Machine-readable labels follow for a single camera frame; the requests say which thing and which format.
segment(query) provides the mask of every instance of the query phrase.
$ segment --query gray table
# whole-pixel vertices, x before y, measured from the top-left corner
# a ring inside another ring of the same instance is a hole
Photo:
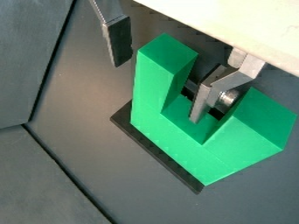
[[[135,50],[162,32],[200,51],[198,80],[230,48],[183,24],[122,1]],[[299,220],[299,123],[285,151],[206,187],[182,184],[108,120],[132,97],[135,59],[110,63],[90,1],[78,1],[30,127],[119,223],[285,223]],[[299,79],[268,66],[252,84],[299,113]]]

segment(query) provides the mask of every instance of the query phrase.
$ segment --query gray floor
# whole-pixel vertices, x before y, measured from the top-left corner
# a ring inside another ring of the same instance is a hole
[[[22,126],[0,130],[0,223],[110,223]]]
[[[200,51],[194,78],[226,62],[220,42],[131,1],[122,3],[132,17],[135,50],[168,32]],[[195,195],[108,120],[131,99],[134,73],[135,59],[111,66],[99,20],[90,1],[79,0],[30,126],[116,221],[297,223],[299,122],[282,153]],[[254,86],[299,114],[298,78],[268,66]]]

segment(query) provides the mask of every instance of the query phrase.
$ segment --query white overhead surface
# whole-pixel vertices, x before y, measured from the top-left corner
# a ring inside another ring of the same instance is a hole
[[[299,76],[299,0],[135,0]]]

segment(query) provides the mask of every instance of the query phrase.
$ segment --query green block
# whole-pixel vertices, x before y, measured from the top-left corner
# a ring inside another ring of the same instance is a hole
[[[295,114],[251,88],[220,121],[194,124],[180,92],[196,57],[167,34],[139,49],[131,123],[208,185],[285,148]]]

